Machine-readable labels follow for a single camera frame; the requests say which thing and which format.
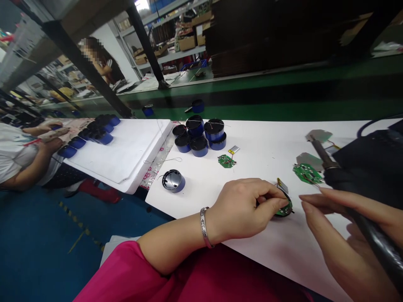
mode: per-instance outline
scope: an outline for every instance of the woman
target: woman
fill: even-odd
[[[117,81],[125,79],[116,60],[98,42],[98,39],[94,37],[86,38],[83,52],[108,84],[115,85]]]
[[[0,188],[25,191],[34,185],[40,185],[48,189],[58,189],[86,179],[85,173],[62,164],[63,158],[57,154],[63,145],[61,139],[24,146],[57,125],[63,124],[52,122],[19,129],[0,123]]]
[[[344,207],[354,208],[403,247],[403,211],[348,192],[321,192],[300,198],[333,277],[354,301],[400,301],[357,226],[347,227],[346,241],[324,214],[346,215]],[[312,301],[299,285],[219,244],[263,231],[287,203],[267,181],[228,182],[205,211],[204,234],[197,213],[120,244],[75,301]]]

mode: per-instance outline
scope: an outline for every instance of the silver bracelet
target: silver bracelet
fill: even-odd
[[[201,231],[203,234],[203,239],[204,242],[206,243],[206,246],[208,248],[214,248],[214,245],[211,245],[209,237],[207,235],[207,230],[206,230],[206,218],[204,217],[204,212],[208,209],[209,207],[203,208],[200,210],[200,225],[201,225]]]

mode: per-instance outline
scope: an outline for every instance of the white table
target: white table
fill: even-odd
[[[363,135],[386,128],[398,120],[378,122],[368,127]],[[161,181],[156,181],[146,202],[178,219],[198,213],[205,206],[211,207],[222,186],[230,180],[259,177],[276,183],[279,177],[288,186],[295,214],[274,218],[262,233],[252,238],[230,240],[224,244],[333,301],[349,301],[325,265],[298,198],[299,194],[319,193],[319,190],[300,181],[293,172],[293,164],[303,152],[317,156],[305,139],[310,130],[332,132],[331,141],[343,147],[355,139],[357,130],[366,122],[224,122],[226,148],[221,151],[209,149],[206,156],[198,158],[191,152],[183,154],[173,147],[167,159],[181,157],[182,162],[164,162],[157,178],[170,169],[177,169],[185,177],[186,185],[181,192],[174,194],[164,189]],[[228,149],[234,145],[241,148],[234,155],[237,164],[232,169],[225,169],[217,162],[217,157],[229,154]],[[328,218],[342,236],[349,236],[345,229],[349,223],[347,219],[335,214],[328,215]]]
[[[89,141],[64,162],[121,192],[134,194],[172,127],[170,120],[121,120],[111,133],[110,144]]]

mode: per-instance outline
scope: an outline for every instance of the blue floor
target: blue floor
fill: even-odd
[[[83,193],[65,199],[60,190],[39,187],[0,192],[0,301],[70,302],[99,268],[102,251],[93,239],[105,244],[112,235],[141,236],[171,220],[133,195],[108,204]],[[79,222],[91,234],[74,246],[83,232]],[[315,302],[329,301],[310,292]]]

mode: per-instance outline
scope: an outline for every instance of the soldering iron handle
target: soldering iron handle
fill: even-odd
[[[324,180],[333,189],[365,195],[359,192],[354,185],[351,175],[340,168],[325,170]],[[346,208],[346,211],[357,224],[389,279],[395,285],[400,296],[403,297],[402,250],[385,234],[378,224],[352,208]]]

